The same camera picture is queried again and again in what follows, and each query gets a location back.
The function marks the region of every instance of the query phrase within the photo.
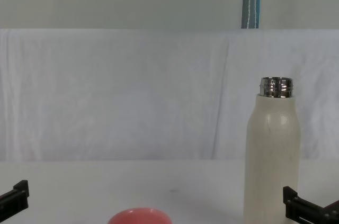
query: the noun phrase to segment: white table surface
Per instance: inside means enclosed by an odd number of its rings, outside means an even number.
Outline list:
[[[5,224],[107,224],[133,207],[165,211],[173,224],[242,223],[244,162],[0,163],[0,193],[29,181],[29,208]],[[299,195],[339,200],[339,166],[301,163]]]

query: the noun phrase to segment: pink bowl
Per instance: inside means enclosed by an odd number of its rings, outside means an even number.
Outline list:
[[[172,224],[167,214],[153,208],[133,208],[117,213],[108,224]]]

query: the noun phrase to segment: wrinkled cloth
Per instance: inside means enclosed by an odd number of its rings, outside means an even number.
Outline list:
[[[0,160],[240,159],[260,78],[339,158],[339,31],[0,30]]]

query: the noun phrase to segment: white cloth backdrop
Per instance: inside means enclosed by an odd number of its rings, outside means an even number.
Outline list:
[[[339,158],[339,31],[1,30],[0,160],[244,158],[263,76]]]

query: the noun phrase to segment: silver bottle neck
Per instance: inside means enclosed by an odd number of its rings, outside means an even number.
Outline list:
[[[263,77],[259,95],[271,98],[293,97],[293,80],[288,77]]]

